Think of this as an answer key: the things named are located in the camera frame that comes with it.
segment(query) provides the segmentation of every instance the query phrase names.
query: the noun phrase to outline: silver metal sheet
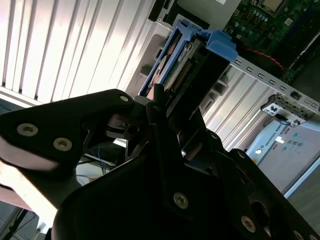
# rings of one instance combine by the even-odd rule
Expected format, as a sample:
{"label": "silver metal sheet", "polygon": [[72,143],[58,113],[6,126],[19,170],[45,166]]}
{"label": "silver metal sheet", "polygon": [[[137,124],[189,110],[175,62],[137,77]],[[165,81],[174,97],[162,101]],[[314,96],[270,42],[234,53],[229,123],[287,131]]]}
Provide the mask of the silver metal sheet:
{"label": "silver metal sheet", "polygon": [[235,67],[228,70],[227,77],[226,92],[216,99],[203,119],[228,151],[245,149],[270,120],[260,107],[275,91]]}
{"label": "silver metal sheet", "polygon": [[223,30],[234,14],[241,0],[178,0],[178,4],[210,24],[210,29]]}
{"label": "silver metal sheet", "polygon": [[[283,81],[274,77],[273,75],[269,74],[263,69],[257,67],[256,65],[252,64],[243,57],[238,56],[238,58],[234,62],[231,62],[230,65],[251,76],[252,78],[258,80],[259,82],[267,85],[271,89],[274,89],[282,95],[285,95],[290,100],[300,104],[301,106],[309,109],[310,111],[316,114],[320,114],[319,102],[303,94],[302,92],[294,89],[292,86],[289,86],[288,84],[284,83]],[[292,92],[299,93],[301,95],[300,99],[296,100],[295,98],[290,96]]]}
{"label": "silver metal sheet", "polygon": [[1,1],[0,97],[28,107],[126,90],[153,31],[154,2]]}
{"label": "silver metal sheet", "polygon": [[286,193],[319,158],[320,132],[303,126],[288,126],[279,137],[284,143],[275,141],[259,168],[279,191]]}

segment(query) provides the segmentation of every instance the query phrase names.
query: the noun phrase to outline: motherboard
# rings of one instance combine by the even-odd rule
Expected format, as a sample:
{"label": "motherboard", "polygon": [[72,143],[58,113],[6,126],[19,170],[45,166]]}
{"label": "motherboard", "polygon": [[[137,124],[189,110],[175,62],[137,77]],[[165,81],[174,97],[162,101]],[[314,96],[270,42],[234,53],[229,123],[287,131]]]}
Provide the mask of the motherboard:
{"label": "motherboard", "polygon": [[320,54],[320,2],[242,0],[224,31],[242,57],[291,84]]}

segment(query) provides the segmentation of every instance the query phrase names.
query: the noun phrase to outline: white label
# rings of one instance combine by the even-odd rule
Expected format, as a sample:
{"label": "white label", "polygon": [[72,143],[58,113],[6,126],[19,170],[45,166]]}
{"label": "white label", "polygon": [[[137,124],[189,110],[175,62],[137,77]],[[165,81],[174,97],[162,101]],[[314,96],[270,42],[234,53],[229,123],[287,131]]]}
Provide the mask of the white label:
{"label": "white label", "polygon": [[219,2],[219,3],[221,3],[221,4],[223,4],[223,5],[225,5],[225,3],[226,3],[227,0],[216,0],[216,1]]}
{"label": "white label", "polygon": [[290,26],[294,21],[291,18],[287,18],[284,22],[285,25]]}

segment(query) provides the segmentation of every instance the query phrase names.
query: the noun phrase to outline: metal enclosure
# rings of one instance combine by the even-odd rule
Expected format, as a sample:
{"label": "metal enclosure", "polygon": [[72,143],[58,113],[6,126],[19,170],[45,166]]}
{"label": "metal enclosure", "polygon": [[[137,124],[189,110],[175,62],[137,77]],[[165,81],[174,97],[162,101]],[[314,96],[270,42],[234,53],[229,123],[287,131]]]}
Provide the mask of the metal enclosure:
{"label": "metal enclosure", "polygon": [[125,90],[154,0],[2,0],[0,98],[22,107]]}

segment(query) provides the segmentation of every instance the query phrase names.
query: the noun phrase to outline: hex bolt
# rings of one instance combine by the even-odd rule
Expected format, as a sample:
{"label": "hex bolt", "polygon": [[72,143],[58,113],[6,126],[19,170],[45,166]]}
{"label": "hex bolt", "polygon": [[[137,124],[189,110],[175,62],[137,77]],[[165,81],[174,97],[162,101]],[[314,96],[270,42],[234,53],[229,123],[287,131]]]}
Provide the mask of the hex bolt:
{"label": "hex bolt", "polygon": [[301,236],[300,232],[298,232],[297,230],[293,230],[293,233],[297,239],[304,240],[303,236]]}
{"label": "hex bolt", "polygon": [[128,101],[129,101],[129,99],[128,99],[126,96],[123,96],[123,95],[120,96],[120,99],[121,99],[122,101],[125,101],[125,102],[128,102]]}
{"label": "hex bolt", "polygon": [[246,158],[246,155],[242,152],[242,151],[238,151],[238,154],[240,157],[242,157],[243,159]]}
{"label": "hex bolt", "polygon": [[53,146],[63,152],[67,152],[72,148],[72,142],[65,137],[58,137],[53,141]]}
{"label": "hex bolt", "polygon": [[181,192],[176,192],[173,195],[174,203],[181,209],[187,209],[189,206],[189,201],[187,197]]}
{"label": "hex bolt", "polygon": [[310,240],[318,240],[315,236],[313,236],[312,234],[310,234]]}
{"label": "hex bolt", "polygon": [[250,232],[255,233],[256,232],[256,226],[254,222],[247,216],[241,217],[242,225]]}
{"label": "hex bolt", "polygon": [[211,137],[213,137],[214,139],[218,139],[214,133],[211,133]]}
{"label": "hex bolt", "polygon": [[18,134],[26,137],[32,137],[39,132],[39,129],[31,123],[22,123],[17,128]]}

